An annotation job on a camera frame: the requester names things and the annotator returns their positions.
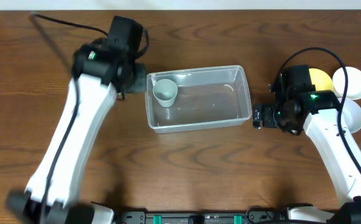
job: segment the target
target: green led light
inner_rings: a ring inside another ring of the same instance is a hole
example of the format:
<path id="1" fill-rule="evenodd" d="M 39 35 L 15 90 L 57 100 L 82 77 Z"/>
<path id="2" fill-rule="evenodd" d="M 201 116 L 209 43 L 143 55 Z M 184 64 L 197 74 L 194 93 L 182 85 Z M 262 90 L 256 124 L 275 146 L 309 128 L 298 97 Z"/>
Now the green led light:
<path id="1" fill-rule="evenodd" d="M 317 95 L 315 95 L 315 94 L 311 94 L 312 100 L 316 99 L 317 97 L 319 97 L 319 96 L 317 96 Z"/>

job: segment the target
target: green connector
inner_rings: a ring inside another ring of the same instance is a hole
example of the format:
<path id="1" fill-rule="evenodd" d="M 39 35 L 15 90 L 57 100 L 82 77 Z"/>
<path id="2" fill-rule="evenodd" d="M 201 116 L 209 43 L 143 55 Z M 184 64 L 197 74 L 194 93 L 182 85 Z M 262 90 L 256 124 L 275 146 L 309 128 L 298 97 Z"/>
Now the green connector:
<path id="1" fill-rule="evenodd" d="M 160 215 L 153 215 L 153 224 L 161 224 L 161 223 L 162 223 L 161 216 Z"/>
<path id="2" fill-rule="evenodd" d="M 241 215 L 235 215 L 234 224 L 243 224 L 243 217 Z"/>

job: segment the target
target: cable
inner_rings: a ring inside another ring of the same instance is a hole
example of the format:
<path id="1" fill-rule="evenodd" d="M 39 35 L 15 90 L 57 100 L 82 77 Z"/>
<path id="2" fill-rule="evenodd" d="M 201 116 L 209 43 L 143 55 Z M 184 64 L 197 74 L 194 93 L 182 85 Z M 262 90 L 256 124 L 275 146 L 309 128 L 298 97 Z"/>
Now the cable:
<path id="1" fill-rule="evenodd" d="M 269 215 L 268 211 L 265 211 L 265 213 L 266 213 L 266 215 L 267 215 L 271 220 L 273 219 L 273 217 L 271 217 L 271 216 Z"/>
<path id="2" fill-rule="evenodd" d="M 348 142 L 344 136 L 344 131 L 342 130 L 342 126 L 341 126 L 341 116 L 342 116 L 342 109 L 344 108 L 344 103 L 345 103 L 345 98 L 347 96 L 347 89 L 348 89 L 348 74 L 347 74 L 347 69 L 345 67 L 345 64 L 341 61 L 341 59 L 335 54 L 333 53 L 332 51 L 330 50 L 327 50 L 325 48 L 322 48 L 322 47 L 308 47 L 306 49 L 302 49 L 298 52 L 296 52 L 295 54 L 293 54 L 290 58 L 288 58 L 284 63 L 283 65 L 281 66 L 279 72 L 278 72 L 278 76 L 280 75 L 280 73 L 283 71 L 283 68 L 286 66 L 286 64 L 291 60 L 293 59 L 295 56 L 303 53 L 303 52 L 306 52 L 308 50 L 321 50 L 323 52 L 327 52 L 328 54 L 331 54 L 333 57 L 335 57 L 335 59 L 337 59 L 337 61 L 340 63 L 341 67 L 342 67 L 342 70 L 344 71 L 344 75 L 345 75 L 345 87 L 344 87 L 344 92 L 342 94 L 342 99 L 341 99 L 341 103 L 340 103 L 340 108 L 338 110 L 338 115 L 337 115 L 337 126 L 338 126 L 338 132 L 339 132 L 339 135 L 341 136 L 341 139 L 342 139 L 342 142 L 344 143 L 344 146 L 350 156 L 350 158 L 352 159 L 352 161 L 354 162 L 357 170 L 359 171 L 360 175 L 361 175 L 361 166 L 359 165 L 359 162 L 356 160 L 352 150 L 350 149 L 349 145 L 348 145 Z"/>
<path id="3" fill-rule="evenodd" d="M 274 118 L 274 114 L 275 114 L 277 108 L 278 108 L 278 105 L 276 104 L 276 106 L 274 107 L 274 110 L 273 110 L 273 121 L 274 121 L 274 125 L 277 128 L 280 128 L 280 126 L 278 126 L 278 122 L 276 121 L 276 118 Z"/>
<path id="4" fill-rule="evenodd" d="M 55 42 L 49 37 L 49 35 L 44 30 L 44 28 L 37 22 L 36 17 L 45 19 L 44 17 L 41 17 L 38 14 L 32 14 L 30 16 L 30 20 L 31 20 L 32 24 L 38 30 L 38 32 L 40 33 L 42 38 L 46 41 L 48 46 L 55 52 L 56 56 L 60 59 L 60 61 L 66 68 L 66 70 L 70 74 L 72 74 L 71 73 L 71 65 L 68 62 L 65 54 L 60 50 L 60 48 L 55 44 Z M 50 166 L 50 169 L 49 169 L 49 172 L 48 172 L 48 175 L 46 178 L 45 192 L 44 192 L 44 196 L 42 197 L 42 201 L 41 201 L 41 214 L 40 214 L 40 220 L 39 220 L 40 224 L 45 223 L 45 218 L 46 218 L 45 213 L 46 213 L 46 205 L 47 205 L 49 187 L 50 187 L 50 183 L 52 181 L 52 176 L 54 174 L 56 163 L 59 159 L 60 153 L 62 152 L 64 144 L 68 138 L 68 135 L 70 134 L 71 128 L 72 128 L 75 118 L 77 117 L 77 114 L 78 114 L 78 108 L 80 106 L 80 87 L 78 85 L 78 80 L 73 75 L 72 75 L 72 77 L 73 77 L 72 80 L 74 81 L 74 85 L 75 85 L 75 106 L 74 106 L 74 110 L 73 110 L 73 115 L 71 116 L 70 122 L 67 126 L 66 132 L 63 135 L 62 141 L 59 144 L 59 148 L 56 151 L 55 157 L 52 161 L 52 165 Z"/>
<path id="5" fill-rule="evenodd" d="M 41 18 L 41 19 L 45 19 L 45 20 L 48 20 L 48 21 L 51 21 L 51 22 L 57 22 L 59 24 L 64 24 L 64 25 L 68 25 L 68 26 L 74 26 L 74 27 L 78 27 L 78 28 L 95 30 L 95 31 L 101 32 L 104 35 L 108 35 L 106 31 L 101 30 L 101 29 L 96 28 L 96 27 L 91 27 L 91 26 L 86 26 L 86 25 L 81 25 L 81 24 L 75 24 L 73 22 L 61 21 L 59 19 L 54 19 L 54 18 L 44 16 L 44 15 L 41 15 L 41 14 L 38 14 L 38 13 L 32 13 L 31 16 L 32 17 L 38 17 L 38 18 Z"/>
<path id="6" fill-rule="evenodd" d="M 149 43 L 150 43 L 149 32 L 146 29 L 144 29 L 143 32 L 144 32 L 144 38 L 146 39 L 146 46 L 144 46 L 144 48 L 142 50 L 140 50 L 138 53 L 136 53 L 135 59 L 142 57 L 146 53 L 146 51 L 148 51 L 148 48 L 149 48 Z"/>
<path id="7" fill-rule="evenodd" d="M 250 220 L 250 210 L 252 209 L 252 207 L 251 208 L 249 208 L 248 210 L 247 210 L 247 212 L 245 212 L 245 217 L 247 218 L 247 220 L 250 222 L 250 223 L 255 223 L 254 221 L 251 221 Z"/>

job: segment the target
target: yellow ball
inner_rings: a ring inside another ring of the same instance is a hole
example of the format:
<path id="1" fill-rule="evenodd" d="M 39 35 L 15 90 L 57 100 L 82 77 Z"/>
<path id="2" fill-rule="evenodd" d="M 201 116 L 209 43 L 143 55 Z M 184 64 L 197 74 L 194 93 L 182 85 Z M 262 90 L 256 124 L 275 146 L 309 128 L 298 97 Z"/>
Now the yellow ball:
<path id="1" fill-rule="evenodd" d="M 311 74 L 312 84 L 316 86 L 316 91 L 334 90 L 332 80 L 326 72 L 317 68 L 310 68 L 309 73 Z"/>

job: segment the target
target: white wall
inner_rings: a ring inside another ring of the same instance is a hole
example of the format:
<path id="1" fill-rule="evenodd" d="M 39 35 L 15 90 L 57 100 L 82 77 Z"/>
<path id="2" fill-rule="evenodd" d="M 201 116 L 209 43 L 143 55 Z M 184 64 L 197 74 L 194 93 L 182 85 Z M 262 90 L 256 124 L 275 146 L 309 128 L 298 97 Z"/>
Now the white wall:
<path id="1" fill-rule="evenodd" d="M 361 0 L 0 0 L 0 10 L 361 9 Z"/>

